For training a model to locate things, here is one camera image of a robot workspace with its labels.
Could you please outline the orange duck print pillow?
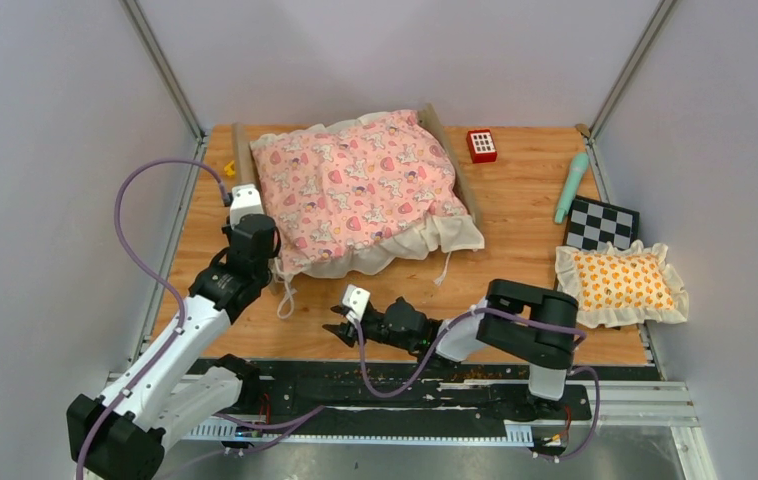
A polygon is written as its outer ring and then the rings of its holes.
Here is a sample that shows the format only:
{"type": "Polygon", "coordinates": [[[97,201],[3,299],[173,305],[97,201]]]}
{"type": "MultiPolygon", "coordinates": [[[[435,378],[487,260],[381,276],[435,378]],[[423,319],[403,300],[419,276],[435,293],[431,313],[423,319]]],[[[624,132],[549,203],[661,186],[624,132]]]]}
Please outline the orange duck print pillow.
{"type": "Polygon", "coordinates": [[[577,300],[577,322],[588,328],[685,323],[689,296],[667,254],[666,244],[639,240],[624,250],[611,243],[599,251],[559,246],[556,281],[577,300]]]}

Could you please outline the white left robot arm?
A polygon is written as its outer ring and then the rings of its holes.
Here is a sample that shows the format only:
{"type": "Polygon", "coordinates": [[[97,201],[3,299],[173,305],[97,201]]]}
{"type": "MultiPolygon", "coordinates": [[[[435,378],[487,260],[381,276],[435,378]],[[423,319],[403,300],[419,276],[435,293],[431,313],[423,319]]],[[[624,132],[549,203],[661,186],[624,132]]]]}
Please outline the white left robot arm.
{"type": "Polygon", "coordinates": [[[99,395],[67,409],[75,476],[152,479],[166,453],[191,429],[231,406],[253,411],[261,400],[258,371],[226,355],[200,379],[174,389],[200,354],[225,333],[272,280],[280,247],[274,220],[247,214],[228,228],[229,244],[194,280],[168,327],[99,395]]]}

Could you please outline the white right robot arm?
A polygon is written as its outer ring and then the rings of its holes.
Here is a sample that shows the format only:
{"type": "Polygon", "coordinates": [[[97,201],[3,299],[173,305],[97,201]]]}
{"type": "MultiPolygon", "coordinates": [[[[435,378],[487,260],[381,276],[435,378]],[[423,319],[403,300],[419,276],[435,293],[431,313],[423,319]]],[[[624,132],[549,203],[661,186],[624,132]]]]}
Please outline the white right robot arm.
{"type": "Polygon", "coordinates": [[[369,341],[406,352],[418,361],[413,379],[432,363],[458,364],[485,347],[527,362],[526,403],[544,418],[564,407],[566,377],[587,338],[577,327],[574,297],[504,279],[491,281],[480,301],[448,320],[430,318],[402,297],[379,310],[369,291],[352,284],[331,311],[344,321],[324,330],[358,348],[360,356],[369,341]]]}

